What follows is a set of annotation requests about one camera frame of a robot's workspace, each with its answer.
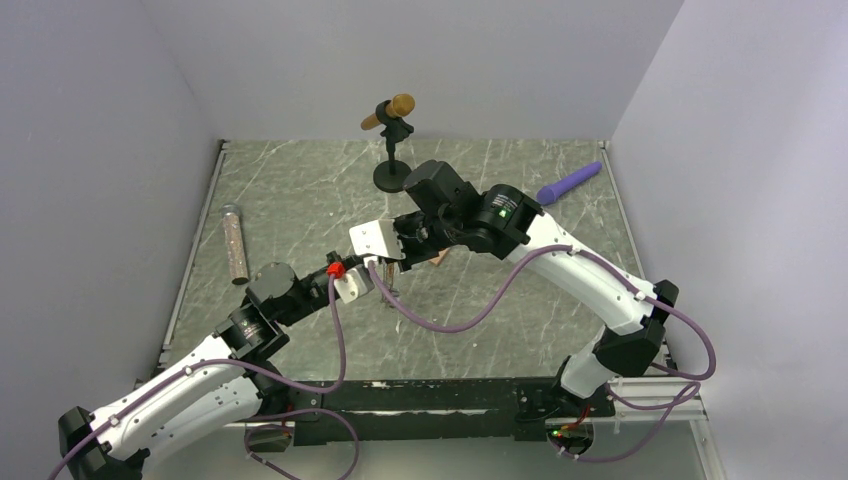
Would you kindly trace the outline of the red carabiner keyring with chain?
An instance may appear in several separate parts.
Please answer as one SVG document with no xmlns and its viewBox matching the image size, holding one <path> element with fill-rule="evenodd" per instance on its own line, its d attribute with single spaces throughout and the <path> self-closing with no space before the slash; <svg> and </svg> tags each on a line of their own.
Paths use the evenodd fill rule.
<svg viewBox="0 0 848 480">
<path fill-rule="evenodd" d="M 400 292 L 395 286 L 395 273 L 396 273 L 396 265 L 394 263 L 386 263 L 382 265 L 382 281 L 386 286 L 387 291 L 390 293 L 391 297 L 395 300 L 398 300 L 400 297 Z M 390 309 L 394 309 L 394 303 L 388 299 L 386 295 L 383 295 L 381 298 L 381 302 Z"/>
</svg>

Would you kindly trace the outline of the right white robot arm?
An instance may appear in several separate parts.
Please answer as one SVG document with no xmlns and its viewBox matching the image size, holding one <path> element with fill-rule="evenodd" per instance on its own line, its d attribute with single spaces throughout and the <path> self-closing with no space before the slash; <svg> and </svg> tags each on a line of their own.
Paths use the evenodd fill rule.
<svg viewBox="0 0 848 480">
<path fill-rule="evenodd" d="M 524 266 L 597 314 L 600 334 L 561 365 L 553 406 L 572 416 L 614 376 L 642 375 L 658 353 L 678 287 L 652 284 L 608 264 L 519 189 L 497 184 L 480 193 L 444 161 L 428 160 L 402 189 L 417 211 L 381 234 L 386 257 L 408 270 L 452 246 Z"/>
</svg>

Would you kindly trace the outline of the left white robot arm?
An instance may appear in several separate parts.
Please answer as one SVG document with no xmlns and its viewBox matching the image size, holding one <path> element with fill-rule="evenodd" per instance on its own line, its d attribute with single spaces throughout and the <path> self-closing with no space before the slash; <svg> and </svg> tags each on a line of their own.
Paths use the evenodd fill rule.
<svg viewBox="0 0 848 480">
<path fill-rule="evenodd" d="M 338 302 L 370 292 L 371 259 L 341 257 L 298 277 L 285 263 L 262 267 L 242 304 L 177 363 L 122 398 L 88 411 L 74 407 L 58 421 L 60 463 L 75 479 L 140 479 L 155 461 L 234 421 L 279 417 L 290 392 L 324 395 L 344 382 L 347 357 Z M 284 377 L 269 361 L 289 341 L 286 328 L 330 308 L 339 352 L 327 386 Z"/>
</svg>

